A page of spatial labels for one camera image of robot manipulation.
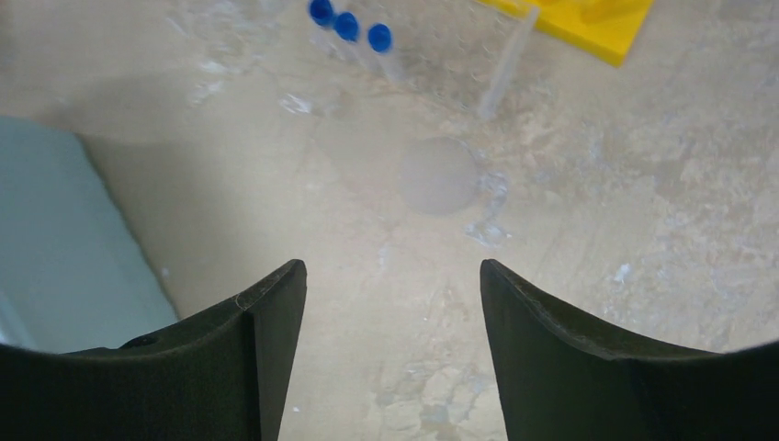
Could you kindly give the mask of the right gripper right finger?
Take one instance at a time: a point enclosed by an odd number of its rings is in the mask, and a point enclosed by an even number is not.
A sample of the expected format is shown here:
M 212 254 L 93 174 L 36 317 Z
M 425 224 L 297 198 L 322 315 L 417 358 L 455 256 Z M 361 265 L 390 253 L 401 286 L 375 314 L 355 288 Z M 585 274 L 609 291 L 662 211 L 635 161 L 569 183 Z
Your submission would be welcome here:
M 778 345 L 730 353 L 633 333 L 489 259 L 480 294 L 511 440 L 775 440 Z

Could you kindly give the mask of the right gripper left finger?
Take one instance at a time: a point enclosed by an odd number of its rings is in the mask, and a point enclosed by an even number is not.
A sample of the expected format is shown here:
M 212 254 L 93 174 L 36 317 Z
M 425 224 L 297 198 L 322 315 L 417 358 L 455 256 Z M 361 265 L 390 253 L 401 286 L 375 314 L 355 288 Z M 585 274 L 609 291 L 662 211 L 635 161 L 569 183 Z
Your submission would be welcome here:
M 105 347 L 1 349 L 4 440 L 275 440 L 307 294 L 293 259 L 181 322 Z

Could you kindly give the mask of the teal plastic bin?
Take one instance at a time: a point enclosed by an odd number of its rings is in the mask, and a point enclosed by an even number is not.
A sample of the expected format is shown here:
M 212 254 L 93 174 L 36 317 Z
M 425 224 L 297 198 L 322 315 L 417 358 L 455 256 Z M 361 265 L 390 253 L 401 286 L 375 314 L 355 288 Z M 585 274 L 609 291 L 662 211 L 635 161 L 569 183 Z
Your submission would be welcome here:
M 2 118 L 2 343 L 115 348 L 176 319 L 80 140 Z

